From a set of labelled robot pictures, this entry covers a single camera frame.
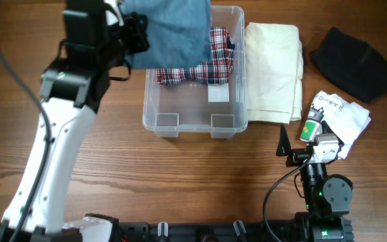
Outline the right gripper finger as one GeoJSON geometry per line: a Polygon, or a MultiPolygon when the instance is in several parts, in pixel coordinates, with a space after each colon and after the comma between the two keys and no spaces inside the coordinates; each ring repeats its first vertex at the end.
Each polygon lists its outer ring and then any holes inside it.
{"type": "Polygon", "coordinates": [[[277,145],[276,155],[278,157],[288,156],[292,152],[288,133],[284,124],[280,125],[279,142],[277,145]]]}
{"type": "Polygon", "coordinates": [[[338,140],[339,146],[340,147],[343,146],[343,141],[332,131],[331,127],[328,125],[326,120],[323,120],[321,122],[321,126],[322,126],[323,134],[332,134],[338,140]]]}

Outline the blue denim jeans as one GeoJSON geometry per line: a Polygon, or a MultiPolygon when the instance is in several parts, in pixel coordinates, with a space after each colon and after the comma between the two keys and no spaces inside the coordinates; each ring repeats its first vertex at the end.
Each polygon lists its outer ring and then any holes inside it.
{"type": "Polygon", "coordinates": [[[133,69],[189,68],[211,59],[210,0],[126,0],[121,10],[148,20],[150,48],[126,57],[133,69]]]}

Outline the red plaid shirt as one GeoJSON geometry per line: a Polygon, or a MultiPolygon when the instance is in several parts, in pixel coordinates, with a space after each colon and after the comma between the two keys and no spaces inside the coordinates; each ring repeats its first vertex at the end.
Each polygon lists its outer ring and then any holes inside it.
{"type": "Polygon", "coordinates": [[[230,41],[230,34],[223,27],[210,28],[210,41],[212,54],[209,62],[190,68],[157,69],[157,83],[179,85],[184,81],[195,81],[206,85],[227,84],[234,67],[236,45],[230,41]]]}

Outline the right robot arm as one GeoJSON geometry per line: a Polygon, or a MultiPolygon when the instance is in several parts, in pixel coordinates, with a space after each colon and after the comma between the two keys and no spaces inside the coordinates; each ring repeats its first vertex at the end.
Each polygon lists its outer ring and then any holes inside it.
{"type": "Polygon", "coordinates": [[[353,183],[343,175],[327,173],[327,165],[336,161],[343,141],[323,121],[323,134],[315,136],[303,149],[291,147],[285,126],[280,126],[276,155],[286,157],[286,166],[295,167],[300,176],[306,212],[296,213],[288,241],[353,241],[349,214],[353,183]]]}

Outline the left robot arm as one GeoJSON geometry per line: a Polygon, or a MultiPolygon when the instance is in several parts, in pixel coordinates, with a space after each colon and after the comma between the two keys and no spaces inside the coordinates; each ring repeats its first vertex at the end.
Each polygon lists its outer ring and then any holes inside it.
{"type": "Polygon", "coordinates": [[[41,76],[36,137],[16,195],[0,222],[0,241],[117,241],[119,221],[87,214],[65,221],[65,202],[83,139],[95,122],[114,67],[149,48],[147,18],[121,1],[68,1],[66,38],[41,76]]]}

